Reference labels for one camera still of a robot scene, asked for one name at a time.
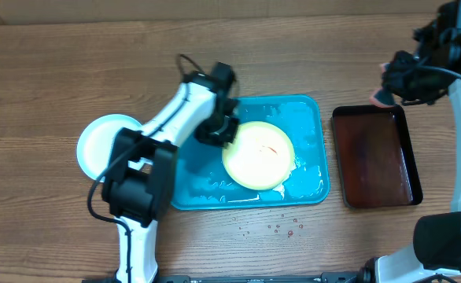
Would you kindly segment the pink green round sponge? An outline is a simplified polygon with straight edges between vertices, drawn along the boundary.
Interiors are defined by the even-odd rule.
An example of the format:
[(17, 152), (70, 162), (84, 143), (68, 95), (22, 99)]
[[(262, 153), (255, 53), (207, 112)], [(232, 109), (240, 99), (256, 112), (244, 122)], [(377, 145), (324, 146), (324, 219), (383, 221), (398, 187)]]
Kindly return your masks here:
[(380, 67), (382, 71), (382, 84), (381, 87), (370, 96), (369, 101), (371, 104), (379, 108), (392, 108), (396, 105), (393, 93), (387, 87), (384, 86), (384, 78), (388, 70), (389, 63), (381, 64)]

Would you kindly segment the yellow plate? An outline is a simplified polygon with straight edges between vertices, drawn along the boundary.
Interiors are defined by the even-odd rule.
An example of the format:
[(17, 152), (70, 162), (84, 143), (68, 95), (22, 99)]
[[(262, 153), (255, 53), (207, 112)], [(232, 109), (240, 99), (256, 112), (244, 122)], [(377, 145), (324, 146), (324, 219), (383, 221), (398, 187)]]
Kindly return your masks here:
[(295, 169), (290, 138), (277, 126), (252, 121), (238, 127), (222, 153), (223, 166), (239, 185), (252, 190), (274, 189)]

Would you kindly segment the light blue plate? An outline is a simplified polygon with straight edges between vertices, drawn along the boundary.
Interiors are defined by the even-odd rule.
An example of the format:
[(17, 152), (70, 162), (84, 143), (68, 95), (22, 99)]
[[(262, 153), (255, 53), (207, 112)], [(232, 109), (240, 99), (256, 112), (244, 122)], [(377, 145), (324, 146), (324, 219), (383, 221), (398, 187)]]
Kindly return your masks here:
[(116, 134), (123, 128), (139, 130), (142, 124), (123, 114), (109, 114), (90, 123), (80, 135), (76, 158), (83, 173), (95, 180), (107, 167)]

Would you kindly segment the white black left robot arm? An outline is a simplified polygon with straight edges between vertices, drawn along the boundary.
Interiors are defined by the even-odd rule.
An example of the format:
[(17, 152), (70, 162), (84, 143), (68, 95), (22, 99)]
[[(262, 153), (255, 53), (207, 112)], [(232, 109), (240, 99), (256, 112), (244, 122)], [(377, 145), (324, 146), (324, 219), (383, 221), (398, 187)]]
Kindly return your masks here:
[(178, 69), (177, 94), (143, 129), (118, 130), (109, 160), (88, 191), (87, 210), (115, 224), (122, 239), (120, 266), (108, 282), (157, 280), (157, 225), (174, 193), (179, 148), (189, 136), (223, 148), (237, 133), (232, 67), (217, 62), (209, 73), (199, 65), (190, 73)]

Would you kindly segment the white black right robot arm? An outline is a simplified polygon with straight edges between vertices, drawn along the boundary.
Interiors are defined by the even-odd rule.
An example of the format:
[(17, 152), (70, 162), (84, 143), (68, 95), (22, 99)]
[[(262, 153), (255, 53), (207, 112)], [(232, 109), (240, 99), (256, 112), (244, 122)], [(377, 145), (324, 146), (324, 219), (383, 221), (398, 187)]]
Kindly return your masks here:
[(452, 282), (461, 275), (461, 0), (443, 4), (428, 25), (415, 30), (414, 53), (398, 51), (382, 65), (382, 84), (371, 97), (389, 107), (394, 97), (406, 105), (452, 103), (456, 129), (456, 177), (450, 211), (422, 217), (413, 240), (401, 250), (369, 260), (358, 282)]

